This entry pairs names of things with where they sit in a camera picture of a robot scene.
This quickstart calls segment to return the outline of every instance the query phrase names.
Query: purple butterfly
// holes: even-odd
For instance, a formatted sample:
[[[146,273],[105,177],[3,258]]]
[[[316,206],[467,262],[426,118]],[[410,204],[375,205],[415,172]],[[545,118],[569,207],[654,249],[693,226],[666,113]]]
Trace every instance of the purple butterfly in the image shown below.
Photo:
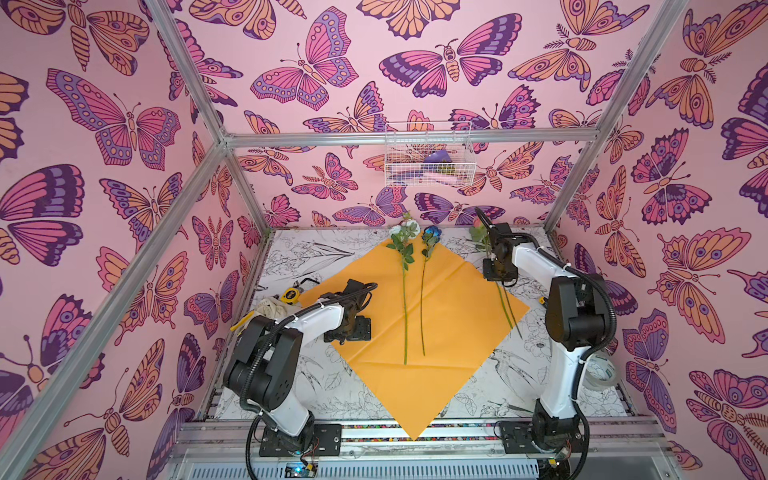
[[[701,371],[693,371],[688,377],[703,390],[694,390],[701,402],[686,400],[690,412],[701,422],[709,422],[707,433],[710,438],[733,457],[745,477],[749,480],[765,480],[760,462],[750,444],[731,422],[741,425],[747,438],[758,449],[765,448],[765,442],[749,427],[764,426],[765,416],[757,412],[743,415],[736,408],[757,409],[768,404],[768,378],[755,375],[743,379],[722,369],[715,370],[714,381]]]
[[[184,302],[184,315],[189,316],[195,325],[203,324],[206,338],[214,336],[219,328],[219,318],[223,323],[232,320],[234,298],[237,295],[237,281],[240,274],[234,270],[224,280],[219,293],[198,293]]]
[[[348,207],[333,214],[338,221],[360,223],[369,227],[381,227],[386,222],[384,216],[391,218],[401,217],[407,210],[402,202],[408,198],[405,187],[384,187],[378,195],[376,202],[373,197],[368,205],[358,204],[358,207]]]
[[[739,111],[768,124],[768,65],[757,72],[750,82],[746,93],[739,102]],[[768,128],[746,118],[730,118],[720,132],[726,139],[724,160],[734,160],[745,155],[758,153],[748,164],[748,168],[768,165]],[[742,197],[757,202],[757,211],[768,217],[768,168],[750,178],[739,190]]]
[[[627,381],[643,393],[645,404],[656,414],[661,426],[670,433],[677,432],[677,417],[672,398],[661,377],[661,365],[655,363],[664,354],[669,341],[667,314],[654,309],[647,318],[640,319],[637,329],[622,329],[624,348],[634,355],[627,362]]]
[[[187,406],[194,401],[194,395],[190,392],[199,389],[205,383],[205,356],[200,356],[200,345],[194,335],[188,333],[181,340],[179,349],[179,361],[176,366],[176,387],[179,392],[174,390],[171,393],[173,399],[168,405],[168,410],[172,406]]]
[[[352,172],[341,166],[341,160],[331,153],[326,155],[326,174],[320,167],[312,166],[317,172],[317,177],[307,177],[303,175],[304,180],[316,182],[314,184],[297,185],[292,188],[294,192],[300,195],[312,195],[315,198],[328,198],[330,195],[334,200],[346,200],[344,193],[350,190],[357,190],[357,183],[352,179]]]
[[[422,219],[429,220],[435,225],[456,220],[455,225],[470,227],[478,216],[475,208],[482,210],[491,220],[499,218],[505,212],[503,208],[488,205],[466,207],[467,204],[456,202],[454,206],[453,202],[434,194],[416,194],[414,200],[419,210],[425,212],[422,214]]]
[[[603,275],[595,266],[592,255],[580,243],[576,243],[574,247],[574,265],[582,272]],[[629,315],[637,310],[637,300],[629,293],[629,290],[611,280],[605,280],[605,288],[608,290],[608,295],[611,297],[617,315]]]
[[[549,172],[549,180],[541,178],[542,185],[531,185],[530,187],[522,187],[517,190],[513,190],[510,198],[521,198],[523,201],[530,200],[534,204],[549,205],[557,198],[557,192],[563,187],[565,179],[573,168],[573,164],[568,161],[571,155],[567,157],[558,157],[552,169]]]
[[[281,104],[298,100],[318,111],[328,101],[322,84],[345,87],[357,78],[357,72],[343,55],[351,41],[346,36],[346,14],[330,7],[312,23],[304,45],[306,60],[297,67],[265,71],[251,85],[257,98],[274,98]]]
[[[193,418],[194,410],[187,407],[174,409],[170,413],[168,420],[163,425],[163,429],[160,430],[160,435],[157,436],[157,441],[154,443],[152,456],[149,459],[149,467],[147,467],[147,480],[155,480],[160,475],[160,472],[163,471],[165,464],[168,463],[170,454],[174,450],[174,445],[176,445],[179,428],[184,423],[190,422]]]
[[[476,87],[483,78],[502,69],[501,60],[480,55],[506,55],[521,27],[522,17],[519,14],[503,15],[480,25],[455,50],[451,43],[457,38],[447,45],[435,46],[443,47],[442,55],[434,51],[404,51],[382,60],[379,70],[403,87],[409,87],[418,80],[413,86],[413,96],[417,98],[444,96],[448,89],[448,76],[458,81],[459,68],[469,84]]]

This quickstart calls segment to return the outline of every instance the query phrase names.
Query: white wire basket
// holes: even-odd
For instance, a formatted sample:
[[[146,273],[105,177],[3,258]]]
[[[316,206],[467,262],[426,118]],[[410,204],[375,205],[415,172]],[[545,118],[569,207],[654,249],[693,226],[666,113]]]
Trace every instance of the white wire basket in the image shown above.
[[[431,123],[445,124],[445,130],[422,130],[423,122],[387,124],[384,134],[386,186],[466,187],[472,184],[477,168],[472,131],[449,130],[453,125],[449,121]]]

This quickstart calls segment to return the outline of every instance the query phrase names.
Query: butterfly wing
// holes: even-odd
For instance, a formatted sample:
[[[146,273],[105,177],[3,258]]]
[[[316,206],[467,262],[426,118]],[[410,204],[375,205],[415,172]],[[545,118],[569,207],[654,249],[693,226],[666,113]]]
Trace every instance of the butterfly wing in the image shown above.
[[[155,480],[163,471],[170,459],[170,454],[174,450],[174,445],[176,445],[179,428],[185,422],[190,422],[193,418],[194,410],[188,409],[187,407],[174,409],[173,412],[170,413],[163,424],[163,428],[160,430],[160,435],[157,436],[157,441],[154,443],[152,456],[149,459],[149,466],[147,467],[147,480]]]
[[[219,312],[216,298],[209,293],[198,293],[184,302],[184,315],[189,316],[195,325],[203,324],[206,338],[210,338],[219,328]]]
[[[72,478],[96,480],[104,461],[107,437],[93,429],[49,447],[35,456],[23,480]]]
[[[592,89],[587,96],[587,105],[597,105],[601,102],[611,99],[611,95],[614,94],[616,86],[619,85],[619,80],[624,74],[624,69],[616,71],[609,71],[603,75],[592,85]]]
[[[56,371],[90,321],[91,312],[83,310],[82,300],[68,295],[56,299],[45,319],[40,339],[40,363],[48,368],[48,373]]]
[[[749,480],[765,480],[763,469],[750,444],[736,428],[725,420],[713,420],[707,425],[707,433],[717,446],[728,453]]]
[[[155,322],[170,322],[174,327],[171,317],[176,312],[176,299],[184,276],[187,274],[187,252],[181,252],[168,262],[161,271],[160,277],[154,284],[154,304],[152,305],[152,317]]]
[[[134,372],[131,383],[125,391],[119,412],[126,420],[139,422],[157,410],[163,395],[163,385],[158,382],[163,366],[165,340],[155,342]]]
[[[227,275],[221,286],[219,292],[219,299],[221,305],[221,321],[227,323],[232,320],[234,311],[234,300],[237,296],[237,282],[240,280],[240,274],[237,270],[232,270],[232,273]]]
[[[184,336],[179,348],[176,367],[176,390],[179,393],[192,392],[205,383],[205,356],[200,356],[200,345],[191,333]]]

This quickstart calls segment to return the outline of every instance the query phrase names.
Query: pink wall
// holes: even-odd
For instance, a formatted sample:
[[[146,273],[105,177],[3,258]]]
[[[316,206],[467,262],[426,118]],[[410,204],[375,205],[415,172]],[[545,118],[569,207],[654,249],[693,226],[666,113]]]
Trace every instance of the pink wall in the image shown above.
[[[614,163],[610,154],[600,157],[597,180],[584,192],[589,226],[577,200],[558,232],[568,237],[569,260],[615,282],[614,358],[635,407],[658,416],[688,476],[765,478],[768,170],[760,152],[768,139],[768,69],[765,55],[753,53],[768,41],[768,4],[696,0],[689,7],[690,38],[701,47],[684,43],[682,18],[650,74],[644,106],[624,114],[622,139],[639,131],[644,140]],[[743,24],[730,23],[736,15]],[[703,23],[714,33],[700,33],[702,40],[696,24]],[[695,62],[686,58],[702,58],[706,70],[681,78],[681,66]],[[663,97],[648,107],[675,78],[703,88],[670,94],[680,107],[667,108]]]

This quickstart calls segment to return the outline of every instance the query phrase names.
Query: pink butterfly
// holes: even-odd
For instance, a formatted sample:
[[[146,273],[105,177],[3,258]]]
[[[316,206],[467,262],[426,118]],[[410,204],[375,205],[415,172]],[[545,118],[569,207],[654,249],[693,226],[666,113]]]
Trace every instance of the pink butterfly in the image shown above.
[[[152,107],[136,117],[133,111],[123,114],[91,82],[55,68],[48,69],[46,86],[67,104],[72,120],[96,132],[96,143],[106,165],[128,165],[138,149],[144,165],[165,170],[165,147],[174,144],[174,136],[181,129],[174,112]]]
[[[386,222],[384,216],[399,218],[407,210],[402,202],[408,198],[405,187],[384,187],[378,195],[376,202],[371,197],[370,203],[358,204],[357,207],[347,207],[333,214],[338,221],[360,223],[369,227],[381,227]]]
[[[476,87],[483,78],[502,69],[501,60],[481,55],[506,55],[518,37],[522,19],[517,13],[494,18],[467,35],[455,50],[451,43],[457,38],[447,45],[435,46],[443,47],[442,55],[434,51],[404,51],[382,60],[379,70],[403,87],[409,87],[418,80],[412,90],[416,98],[444,96],[448,89],[448,77],[458,81],[459,68],[469,84]]]
[[[345,87],[357,78],[357,72],[343,55],[351,41],[346,36],[346,14],[330,7],[312,23],[306,36],[306,60],[299,59],[298,67],[280,67],[265,71],[251,85],[257,98],[274,98],[281,104],[299,100],[299,103],[318,111],[328,101],[327,82]]]
[[[328,198],[330,195],[334,200],[346,200],[344,193],[350,190],[357,190],[357,183],[352,178],[352,172],[341,166],[339,158],[331,153],[326,155],[326,174],[320,167],[312,166],[317,172],[317,177],[307,177],[303,175],[304,180],[316,182],[314,184],[298,185],[291,190],[300,195],[312,195],[315,198]]]
[[[237,224],[243,231],[243,242],[246,247],[251,248],[261,242],[261,232],[253,220],[249,220],[243,215],[237,218]]]
[[[549,205],[557,198],[557,192],[563,187],[565,179],[573,168],[573,164],[568,161],[571,155],[567,157],[558,157],[552,169],[549,172],[549,180],[541,179],[540,185],[531,185],[530,187],[522,187],[517,190],[513,190],[509,197],[520,198],[523,201],[530,200],[534,204]]]
[[[587,190],[589,190],[592,185],[594,185],[594,182],[598,179],[599,174],[600,169],[597,165],[595,165],[592,170],[588,171],[584,176],[584,179],[581,181],[581,185],[579,185],[578,190],[576,190],[573,199],[565,208],[565,212],[568,214],[571,220],[576,220],[577,225],[584,225],[585,232],[587,231],[587,228],[589,228],[589,210],[587,210],[587,204],[585,203],[589,201]]]
[[[264,205],[266,224],[272,228],[285,227],[290,222],[297,222],[301,218],[299,211],[290,206],[290,201],[285,194],[272,199],[271,210]]]
[[[189,25],[181,20],[176,20],[176,26],[179,29],[179,33],[181,33],[181,38],[184,40],[184,44],[187,46],[187,50],[190,52],[192,62],[194,62],[194,66],[197,69],[197,73],[200,74],[203,79],[203,85],[205,86],[205,90],[208,93],[210,100],[215,104],[230,105],[232,107],[236,107],[237,102],[235,100],[226,94],[221,93],[216,88],[211,87],[212,84],[216,84],[216,81],[211,77],[240,78],[243,76],[243,73],[221,63],[218,60],[205,58],[205,52],[197,43],[197,39],[192,36]],[[160,43],[163,45],[165,55],[168,57],[168,63],[170,64],[170,68],[173,70],[170,73],[170,93],[168,94],[168,98],[171,100],[176,100],[179,98],[179,95],[181,95],[182,91],[184,91],[185,95],[189,95],[187,84],[184,82],[184,78],[181,76],[181,73],[179,73],[179,68],[176,65],[176,61],[170,55],[168,47],[165,45],[165,40],[163,40],[163,36],[160,35],[159,31],[157,32],[157,37],[160,39]],[[197,106],[194,104],[194,100],[190,99],[190,102],[192,123],[195,123],[197,120],[198,110]]]
[[[234,222],[228,221],[222,229],[221,218],[219,218],[219,223],[214,228],[214,222],[208,217],[208,227],[206,227],[205,223],[193,215],[192,227],[197,233],[197,245],[200,253],[205,255],[205,266],[208,270],[213,270],[214,264],[219,262],[221,262],[221,268],[224,268],[227,265],[227,252],[232,247],[230,238],[234,231]]]

